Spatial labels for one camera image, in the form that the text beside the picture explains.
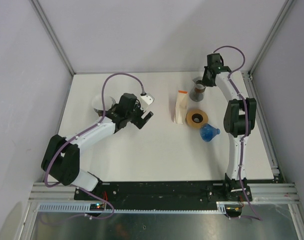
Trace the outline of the clear glass coffee server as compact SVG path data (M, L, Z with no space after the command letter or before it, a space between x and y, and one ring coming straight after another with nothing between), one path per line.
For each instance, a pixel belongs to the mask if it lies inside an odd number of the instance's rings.
M102 117L103 114L104 114L104 113L107 113L108 110L109 110L108 108L102 108L102 107L101 107L101 108L95 108L95 107L94 107L93 109L94 109L94 111L98 114L99 117Z

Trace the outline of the coffee filter paper pack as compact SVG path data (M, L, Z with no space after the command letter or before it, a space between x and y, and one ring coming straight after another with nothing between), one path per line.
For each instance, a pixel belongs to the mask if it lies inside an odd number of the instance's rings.
M183 125L187 114L188 92L179 90L177 94L173 121L176 124Z

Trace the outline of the white paper coffee filter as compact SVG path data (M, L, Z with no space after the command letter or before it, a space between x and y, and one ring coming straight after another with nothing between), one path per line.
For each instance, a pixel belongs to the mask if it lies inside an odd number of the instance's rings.
M103 108L103 106L107 109L111 109L115 104L116 101L113 97L108 95L104 95L104 97L102 97L101 94L95 95L91 102L92 107L97 109Z

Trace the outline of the glass carafe with cork band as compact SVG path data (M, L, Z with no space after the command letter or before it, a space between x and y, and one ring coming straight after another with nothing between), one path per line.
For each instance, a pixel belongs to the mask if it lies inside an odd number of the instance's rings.
M202 82L202 77L193 79L193 87L189 93L189 97L194 102L200 102L204 99L206 86Z

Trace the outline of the blue plastic dripper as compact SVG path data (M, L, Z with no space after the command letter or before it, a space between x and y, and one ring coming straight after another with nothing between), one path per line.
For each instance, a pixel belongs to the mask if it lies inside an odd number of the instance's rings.
M220 129L206 123L200 128L200 136L203 141L210 142L215 136L220 134Z

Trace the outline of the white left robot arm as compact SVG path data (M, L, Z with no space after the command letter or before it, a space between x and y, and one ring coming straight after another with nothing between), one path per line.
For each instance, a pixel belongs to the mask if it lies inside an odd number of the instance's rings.
M102 195L99 179L80 168L80 157L87 149L104 138L117 133L127 123L141 129L153 116L150 111L142 117L154 102L151 94L145 93L136 97L132 93L124 93L119 102L104 112L92 126L72 137L54 135L47 146L41 168L64 186L74 185L85 189L85 194L92 200Z

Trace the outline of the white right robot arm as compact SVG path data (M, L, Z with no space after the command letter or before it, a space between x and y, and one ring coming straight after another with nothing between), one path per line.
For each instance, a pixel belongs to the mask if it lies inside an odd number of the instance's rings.
M201 84L205 88L218 87L227 100L223 126L229 136L229 163L225 173L223 197L229 201L240 195L240 189L247 185L245 151L251 131L255 127L257 101L245 97L232 78L233 71L224 65L219 53L207 55L207 65Z

